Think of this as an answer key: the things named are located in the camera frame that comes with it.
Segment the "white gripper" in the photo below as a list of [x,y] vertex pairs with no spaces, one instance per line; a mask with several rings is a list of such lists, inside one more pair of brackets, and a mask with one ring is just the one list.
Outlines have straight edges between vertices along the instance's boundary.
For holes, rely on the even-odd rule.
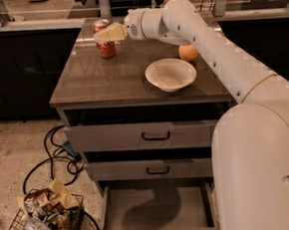
[[134,40],[142,40],[145,38],[145,35],[142,31],[142,10],[133,10],[128,11],[128,15],[125,17],[125,25],[122,23],[116,22],[103,30],[94,34],[94,40],[97,43],[104,42],[116,42],[124,40],[127,35]]

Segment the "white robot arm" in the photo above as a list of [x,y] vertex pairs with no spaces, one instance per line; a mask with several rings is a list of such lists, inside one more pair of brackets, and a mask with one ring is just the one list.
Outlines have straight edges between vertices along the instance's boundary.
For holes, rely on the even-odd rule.
[[212,138],[220,230],[289,230],[289,81],[209,27],[187,0],[132,10],[94,36],[128,37],[195,46],[236,100]]

